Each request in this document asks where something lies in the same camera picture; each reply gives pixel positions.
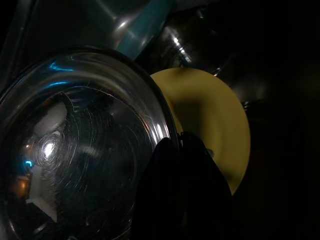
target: metal bowl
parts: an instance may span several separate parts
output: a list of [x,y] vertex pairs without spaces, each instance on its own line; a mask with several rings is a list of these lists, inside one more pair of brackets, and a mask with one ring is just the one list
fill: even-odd
[[126,235],[139,179],[172,138],[153,80],[122,54],[81,48],[29,68],[0,99],[0,239]]

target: dark background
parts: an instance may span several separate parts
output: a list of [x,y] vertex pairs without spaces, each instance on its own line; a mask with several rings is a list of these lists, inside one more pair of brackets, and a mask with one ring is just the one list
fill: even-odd
[[[1,46],[15,1],[2,5]],[[271,86],[265,102],[247,111],[251,155],[233,197],[242,234],[319,239],[320,3],[221,0],[211,7],[217,31]]]

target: yellow plate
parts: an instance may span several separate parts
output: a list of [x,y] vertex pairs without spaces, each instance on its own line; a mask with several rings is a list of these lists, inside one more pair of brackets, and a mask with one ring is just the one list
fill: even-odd
[[178,132],[190,131],[214,152],[232,194],[243,179],[250,154],[245,111],[233,91],[202,70],[170,68],[151,75],[168,102]]

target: yellow bowl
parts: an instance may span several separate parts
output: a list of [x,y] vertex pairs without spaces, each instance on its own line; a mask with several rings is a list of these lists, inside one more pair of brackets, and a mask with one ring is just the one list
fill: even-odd
[[213,150],[214,162],[234,194],[250,154],[248,119],[236,95],[219,78],[198,69],[170,68],[151,77],[168,103],[177,132],[193,132]]

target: stainless steel bowl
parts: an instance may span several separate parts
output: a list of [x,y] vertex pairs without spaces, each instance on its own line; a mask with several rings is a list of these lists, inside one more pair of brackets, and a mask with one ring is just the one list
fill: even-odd
[[156,84],[115,51],[70,50],[0,99],[0,239],[121,238],[139,179],[175,126]]

